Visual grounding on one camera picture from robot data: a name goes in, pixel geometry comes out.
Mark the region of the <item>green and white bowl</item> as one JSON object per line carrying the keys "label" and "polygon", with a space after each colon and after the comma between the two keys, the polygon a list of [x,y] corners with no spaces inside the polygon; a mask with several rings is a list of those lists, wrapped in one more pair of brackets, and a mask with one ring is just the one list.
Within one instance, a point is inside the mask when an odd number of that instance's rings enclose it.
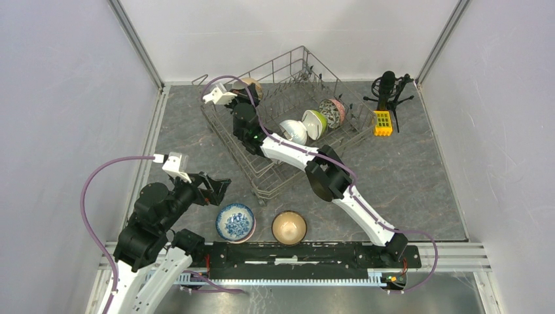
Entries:
{"label": "green and white bowl", "polygon": [[306,128],[308,137],[313,141],[318,140],[327,129],[327,119],[316,110],[304,111],[301,122]]}

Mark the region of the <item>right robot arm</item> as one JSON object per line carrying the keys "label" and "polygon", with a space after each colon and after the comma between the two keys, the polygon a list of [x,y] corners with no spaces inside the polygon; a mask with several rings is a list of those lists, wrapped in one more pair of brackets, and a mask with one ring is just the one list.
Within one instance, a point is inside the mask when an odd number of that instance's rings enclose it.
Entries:
{"label": "right robot arm", "polygon": [[205,104],[224,105],[231,110],[233,134],[253,155],[277,160],[303,171],[316,196],[342,208],[379,246],[378,259],[394,267],[404,259],[408,240],[383,219],[359,193],[354,172],[346,167],[328,145],[307,147],[271,133],[259,121],[251,96],[225,92],[219,87],[201,93]]}

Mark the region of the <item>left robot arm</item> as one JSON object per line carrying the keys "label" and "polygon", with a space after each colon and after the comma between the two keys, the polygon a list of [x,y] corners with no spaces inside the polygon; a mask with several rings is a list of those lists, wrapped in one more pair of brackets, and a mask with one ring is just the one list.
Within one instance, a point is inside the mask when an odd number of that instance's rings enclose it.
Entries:
{"label": "left robot arm", "polygon": [[220,205],[231,184],[230,179],[214,180],[204,172],[192,173],[189,178],[190,181],[172,178],[172,190],[163,183],[149,183],[141,189],[134,211],[118,236],[114,253],[107,255],[113,278],[104,313],[116,308],[116,300],[123,299],[118,296],[123,290],[117,288],[123,265],[137,273],[154,264],[169,241],[167,233],[189,207],[192,204]]}

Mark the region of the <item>grey wire dish rack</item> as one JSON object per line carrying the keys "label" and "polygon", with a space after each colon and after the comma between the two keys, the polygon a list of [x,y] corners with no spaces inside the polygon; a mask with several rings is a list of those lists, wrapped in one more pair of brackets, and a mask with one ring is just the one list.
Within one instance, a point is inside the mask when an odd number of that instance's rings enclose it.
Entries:
{"label": "grey wire dish rack", "polygon": [[[326,99],[341,103],[345,109],[343,124],[337,128],[328,127],[316,141],[307,141],[310,147],[329,145],[340,157],[372,135],[378,121],[362,97],[305,46],[285,52],[240,77],[251,77],[261,83],[264,95],[257,112],[264,126],[278,135],[282,135],[280,122],[301,120],[305,111],[319,110],[320,103]],[[201,103],[200,108],[211,129],[247,177],[261,205],[304,178],[302,171],[293,166],[247,152],[232,133],[230,109],[213,103]]]}

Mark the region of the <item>floral brown patterned bowl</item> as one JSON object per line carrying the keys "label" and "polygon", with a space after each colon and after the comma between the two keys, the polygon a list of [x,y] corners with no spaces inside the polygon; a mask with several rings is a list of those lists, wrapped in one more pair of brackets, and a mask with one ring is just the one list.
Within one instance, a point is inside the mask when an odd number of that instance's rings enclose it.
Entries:
{"label": "floral brown patterned bowl", "polygon": [[319,112],[327,119],[328,127],[333,130],[341,127],[346,119],[345,107],[337,99],[320,101]]}

